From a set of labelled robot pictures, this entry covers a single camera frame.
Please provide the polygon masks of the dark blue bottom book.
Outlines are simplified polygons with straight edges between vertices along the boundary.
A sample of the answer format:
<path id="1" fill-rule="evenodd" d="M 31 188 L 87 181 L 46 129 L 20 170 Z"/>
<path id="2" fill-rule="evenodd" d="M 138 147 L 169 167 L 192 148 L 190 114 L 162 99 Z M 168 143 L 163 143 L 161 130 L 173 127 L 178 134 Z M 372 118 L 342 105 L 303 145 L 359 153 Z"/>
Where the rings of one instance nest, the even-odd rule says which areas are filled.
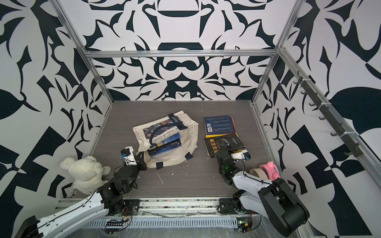
<path id="1" fill-rule="evenodd" d="M 149 156 L 156 156 L 158 154 L 162 154 L 164 152 L 168 152 L 170 150 L 180 147 L 182 145 L 180 139 L 181 136 L 179 133 L 174 134 L 167 139 L 164 139 L 163 141 L 149 148 Z"/>

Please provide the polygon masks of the left electronics board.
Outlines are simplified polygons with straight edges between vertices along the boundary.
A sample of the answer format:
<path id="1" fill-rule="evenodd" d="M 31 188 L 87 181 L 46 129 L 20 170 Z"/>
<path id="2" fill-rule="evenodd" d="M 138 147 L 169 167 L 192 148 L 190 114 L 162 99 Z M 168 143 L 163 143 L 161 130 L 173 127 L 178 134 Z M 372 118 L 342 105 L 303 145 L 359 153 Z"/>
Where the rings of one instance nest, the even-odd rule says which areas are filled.
<path id="1" fill-rule="evenodd" d="M 110 220 L 106 222 L 104 231 L 108 234 L 113 234 L 125 229 L 128 223 L 129 220 Z"/>

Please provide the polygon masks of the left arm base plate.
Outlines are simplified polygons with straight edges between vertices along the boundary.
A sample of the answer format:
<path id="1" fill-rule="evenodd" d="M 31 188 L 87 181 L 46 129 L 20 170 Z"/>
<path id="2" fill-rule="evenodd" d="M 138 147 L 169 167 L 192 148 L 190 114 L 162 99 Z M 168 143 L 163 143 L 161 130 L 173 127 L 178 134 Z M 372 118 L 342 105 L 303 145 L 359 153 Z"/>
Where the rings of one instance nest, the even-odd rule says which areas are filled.
<path id="1" fill-rule="evenodd" d="M 118 202 L 105 202 L 104 208 L 109 209 L 108 215 L 134 215 L 140 209 L 140 199 L 123 199 Z"/>

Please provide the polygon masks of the white plush teddy bear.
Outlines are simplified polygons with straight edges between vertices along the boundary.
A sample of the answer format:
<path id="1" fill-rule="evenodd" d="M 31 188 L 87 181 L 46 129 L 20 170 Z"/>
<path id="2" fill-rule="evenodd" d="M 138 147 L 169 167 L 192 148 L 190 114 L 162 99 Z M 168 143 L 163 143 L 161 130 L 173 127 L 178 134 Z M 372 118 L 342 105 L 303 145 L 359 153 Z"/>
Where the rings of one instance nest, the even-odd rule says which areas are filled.
<path id="1" fill-rule="evenodd" d="M 83 194 L 91 195 L 99 187 L 107 183 L 103 177 L 111 171 L 110 166 L 103 166 L 93 156 L 87 156 L 76 160 L 74 158 L 65 158 L 60 168 L 67 170 L 74 178 L 73 189 L 80 191 Z"/>

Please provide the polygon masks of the aluminium front rail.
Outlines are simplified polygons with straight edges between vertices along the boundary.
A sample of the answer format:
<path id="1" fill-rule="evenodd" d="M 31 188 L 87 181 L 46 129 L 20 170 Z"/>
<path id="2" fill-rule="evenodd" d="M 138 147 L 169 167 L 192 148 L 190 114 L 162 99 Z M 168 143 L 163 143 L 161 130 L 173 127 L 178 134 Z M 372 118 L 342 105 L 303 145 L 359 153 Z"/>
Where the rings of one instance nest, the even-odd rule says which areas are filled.
<path id="1" fill-rule="evenodd" d="M 140 209 L 133 216 L 154 217 L 192 217 L 201 215 L 224 216 L 217 212 L 219 198 L 231 197 L 125 197 L 124 199 L 140 199 Z M 259 210 L 248 210 L 248 214 L 259 215 Z M 108 215 L 104 217 L 122 217 L 124 215 Z M 239 216 L 243 214 L 232 214 L 226 216 Z"/>

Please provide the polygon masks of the pink alarm clock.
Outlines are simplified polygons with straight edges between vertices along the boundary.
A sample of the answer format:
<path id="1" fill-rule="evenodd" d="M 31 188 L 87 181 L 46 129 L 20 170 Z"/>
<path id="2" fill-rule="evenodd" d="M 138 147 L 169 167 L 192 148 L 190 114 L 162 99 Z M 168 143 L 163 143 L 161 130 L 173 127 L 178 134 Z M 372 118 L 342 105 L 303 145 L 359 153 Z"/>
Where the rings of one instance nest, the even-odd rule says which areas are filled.
<path id="1" fill-rule="evenodd" d="M 278 178 L 281 178 L 279 169 L 272 161 L 260 165 L 259 168 L 266 173 L 267 178 L 269 180 L 276 180 Z"/>

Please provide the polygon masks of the cream canvas tote bag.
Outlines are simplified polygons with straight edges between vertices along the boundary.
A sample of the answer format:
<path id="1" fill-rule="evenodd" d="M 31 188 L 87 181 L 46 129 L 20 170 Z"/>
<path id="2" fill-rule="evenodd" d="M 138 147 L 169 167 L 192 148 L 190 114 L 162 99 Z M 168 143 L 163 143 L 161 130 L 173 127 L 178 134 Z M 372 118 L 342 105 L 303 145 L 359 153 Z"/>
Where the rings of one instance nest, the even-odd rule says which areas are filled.
<path id="1" fill-rule="evenodd" d="M 138 152 L 150 169 L 175 166 L 193 157 L 197 148 L 198 123 L 188 114 L 174 114 L 133 128 Z"/>

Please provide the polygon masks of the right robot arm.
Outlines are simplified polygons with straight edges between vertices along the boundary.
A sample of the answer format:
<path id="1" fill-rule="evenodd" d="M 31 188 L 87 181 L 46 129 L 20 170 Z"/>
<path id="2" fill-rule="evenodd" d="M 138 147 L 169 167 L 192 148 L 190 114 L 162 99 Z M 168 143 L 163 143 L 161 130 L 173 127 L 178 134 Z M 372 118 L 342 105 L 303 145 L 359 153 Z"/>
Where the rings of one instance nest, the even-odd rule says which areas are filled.
<path id="1" fill-rule="evenodd" d="M 250 154 L 245 150 L 240 153 L 219 150 L 216 153 L 219 173 L 228 185 L 238 190 L 233 195 L 234 210 L 254 211 L 268 218 L 280 234 L 290 236 L 308 221 L 309 211 L 282 178 L 261 179 L 235 165 L 238 160 L 246 158 L 250 158 Z"/>

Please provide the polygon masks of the black wall hook rack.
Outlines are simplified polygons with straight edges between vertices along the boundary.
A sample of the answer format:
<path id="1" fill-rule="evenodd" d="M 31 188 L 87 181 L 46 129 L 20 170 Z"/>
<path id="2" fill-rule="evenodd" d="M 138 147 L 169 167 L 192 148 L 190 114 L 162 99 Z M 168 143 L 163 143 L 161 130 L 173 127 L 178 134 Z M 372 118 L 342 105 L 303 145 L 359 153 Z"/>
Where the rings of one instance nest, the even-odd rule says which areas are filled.
<path id="1" fill-rule="evenodd" d="M 300 72 L 297 72 L 297 77 L 295 84 L 299 84 L 304 89 L 303 95 L 308 95 L 311 98 L 312 103 L 310 106 L 317 108 L 321 112 L 322 117 L 319 119 L 321 121 L 326 120 L 333 128 L 334 132 L 330 135 L 333 137 L 338 136 L 348 148 L 348 151 L 345 151 L 344 154 L 346 156 L 353 155 L 356 158 L 364 155 L 359 142 L 355 139 L 355 132 L 345 125 L 344 119 L 341 118 L 332 103 L 315 86 L 314 82 L 310 78 L 302 77 Z"/>

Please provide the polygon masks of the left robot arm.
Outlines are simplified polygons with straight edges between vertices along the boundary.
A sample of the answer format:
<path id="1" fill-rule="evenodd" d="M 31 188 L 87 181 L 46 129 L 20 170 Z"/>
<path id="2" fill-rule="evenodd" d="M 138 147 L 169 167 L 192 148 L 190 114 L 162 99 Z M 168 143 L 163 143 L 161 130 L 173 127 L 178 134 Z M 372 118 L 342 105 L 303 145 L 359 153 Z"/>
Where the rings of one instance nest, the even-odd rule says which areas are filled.
<path id="1" fill-rule="evenodd" d="M 137 178 L 140 171 L 147 170 L 144 153 L 135 156 L 127 155 L 122 150 L 124 160 L 121 168 L 114 173 L 113 178 L 97 188 L 84 200 L 53 215 L 37 219 L 32 216 L 26 219 L 17 238 L 65 238 L 84 225 L 107 215 L 121 213 L 126 207 L 123 197 L 137 188 Z"/>

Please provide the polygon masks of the right electronics board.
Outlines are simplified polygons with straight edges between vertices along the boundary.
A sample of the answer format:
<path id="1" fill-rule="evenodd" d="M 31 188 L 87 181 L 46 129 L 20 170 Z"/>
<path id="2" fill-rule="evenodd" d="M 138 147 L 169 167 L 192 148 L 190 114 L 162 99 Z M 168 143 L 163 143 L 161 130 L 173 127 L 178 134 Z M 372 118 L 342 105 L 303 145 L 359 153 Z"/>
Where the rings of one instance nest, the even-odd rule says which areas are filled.
<path id="1" fill-rule="evenodd" d="M 237 228 L 239 232 L 247 233 L 251 230 L 253 225 L 252 219 L 249 217 L 237 218 Z"/>

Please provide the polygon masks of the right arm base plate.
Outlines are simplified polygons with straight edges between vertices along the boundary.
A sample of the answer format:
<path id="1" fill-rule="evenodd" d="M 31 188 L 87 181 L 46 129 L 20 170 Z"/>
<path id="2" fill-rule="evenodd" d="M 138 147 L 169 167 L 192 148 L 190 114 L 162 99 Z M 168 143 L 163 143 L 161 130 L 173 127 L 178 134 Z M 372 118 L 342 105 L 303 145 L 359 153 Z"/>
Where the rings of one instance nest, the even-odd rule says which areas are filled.
<path id="1" fill-rule="evenodd" d="M 232 214 L 248 214 L 249 211 L 238 204 L 238 201 L 233 198 L 219 198 L 217 212 L 222 215 Z"/>

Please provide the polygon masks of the black spine book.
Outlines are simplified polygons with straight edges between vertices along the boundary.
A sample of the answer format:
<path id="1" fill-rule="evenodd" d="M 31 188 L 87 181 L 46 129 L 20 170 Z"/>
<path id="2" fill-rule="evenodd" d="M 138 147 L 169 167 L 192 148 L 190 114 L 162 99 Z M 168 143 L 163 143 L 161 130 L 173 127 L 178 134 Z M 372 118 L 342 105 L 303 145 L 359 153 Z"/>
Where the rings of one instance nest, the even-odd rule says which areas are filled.
<path id="1" fill-rule="evenodd" d="M 220 135 L 204 139 L 208 156 L 213 158 L 220 150 L 241 151 L 246 148 L 236 134 Z"/>

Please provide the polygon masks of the beige round clock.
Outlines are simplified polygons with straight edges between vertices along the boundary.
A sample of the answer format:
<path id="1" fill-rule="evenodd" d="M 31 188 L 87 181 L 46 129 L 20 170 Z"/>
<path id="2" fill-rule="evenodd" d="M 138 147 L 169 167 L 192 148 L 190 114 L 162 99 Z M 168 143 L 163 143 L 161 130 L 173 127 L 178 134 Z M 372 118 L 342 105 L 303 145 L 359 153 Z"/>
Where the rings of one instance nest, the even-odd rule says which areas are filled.
<path id="1" fill-rule="evenodd" d="M 266 172 L 264 170 L 262 170 L 261 168 L 251 169 L 250 174 L 255 176 L 255 177 L 258 177 L 260 179 L 264 179 L 264 180 L 268 179 Z"/>

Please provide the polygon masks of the electronics board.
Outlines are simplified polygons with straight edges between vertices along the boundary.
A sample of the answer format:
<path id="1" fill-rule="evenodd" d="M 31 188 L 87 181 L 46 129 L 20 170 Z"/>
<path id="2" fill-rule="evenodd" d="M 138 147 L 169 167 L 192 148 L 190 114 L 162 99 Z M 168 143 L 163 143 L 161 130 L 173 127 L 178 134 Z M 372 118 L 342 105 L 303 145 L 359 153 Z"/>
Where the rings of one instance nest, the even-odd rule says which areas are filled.
<path id="1" fill-rule="evenodd" d="M 251 230 L 253 225 L 252 219 L 249 217 L 237 218 L 237 228 L 239 232 L 247 233 Z"/>
<path id="2" fill-rule="evenodd" d="M 108 234 L 113 234 L 125 229 L 128 223 L 129 220 L 110 220 L 106 222 L 104 231 Z"/>

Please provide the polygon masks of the blue classics book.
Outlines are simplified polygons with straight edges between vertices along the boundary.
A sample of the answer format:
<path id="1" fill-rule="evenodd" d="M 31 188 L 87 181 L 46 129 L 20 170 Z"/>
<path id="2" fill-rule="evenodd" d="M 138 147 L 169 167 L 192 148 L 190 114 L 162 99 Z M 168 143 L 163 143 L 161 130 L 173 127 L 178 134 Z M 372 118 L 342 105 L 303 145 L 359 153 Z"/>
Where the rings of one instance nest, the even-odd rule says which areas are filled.
<path id="1" fill-rule="evenodd" d="M 231 116 L 216 116 L 203 118 L 206 138 L 235 134 L 236 128 Z"/>

